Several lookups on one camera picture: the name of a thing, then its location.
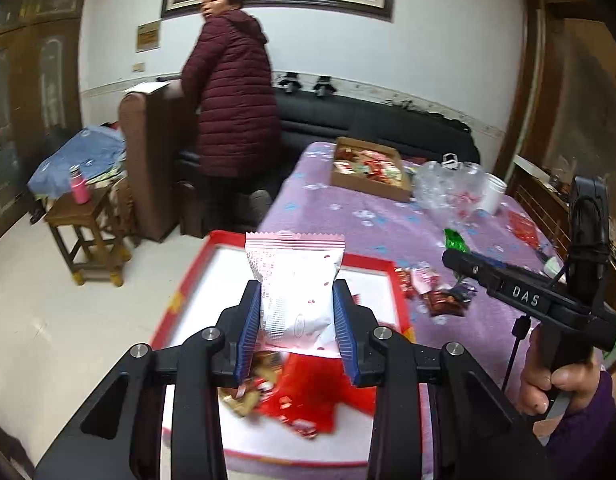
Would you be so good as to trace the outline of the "purple sleeve forearm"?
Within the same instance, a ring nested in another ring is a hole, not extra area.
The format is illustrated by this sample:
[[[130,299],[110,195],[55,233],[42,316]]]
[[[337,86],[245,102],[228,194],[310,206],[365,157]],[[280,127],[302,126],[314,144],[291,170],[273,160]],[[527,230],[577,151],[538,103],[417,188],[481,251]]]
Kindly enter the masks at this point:
[[[565,415],[545,447],[559,479],[567,479],[577,471],[600,442],[615,412],[611,376],[602,370],[590,404],[582,411]]]

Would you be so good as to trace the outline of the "right hand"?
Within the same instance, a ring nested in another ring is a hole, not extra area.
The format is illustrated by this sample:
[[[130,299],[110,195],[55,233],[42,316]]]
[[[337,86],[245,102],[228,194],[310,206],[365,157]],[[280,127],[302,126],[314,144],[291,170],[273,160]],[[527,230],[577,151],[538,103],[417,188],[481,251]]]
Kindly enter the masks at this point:
[[[573,363],[551,372],[541,356],[542,325],[536,326],[520,375],[517,408],[522,414],[543,415],[548,409],[547,393],[552,388],[571,394],[567,413],[574,414],[588,407],[600,385],[600,362],[593,354],[584,363]]]

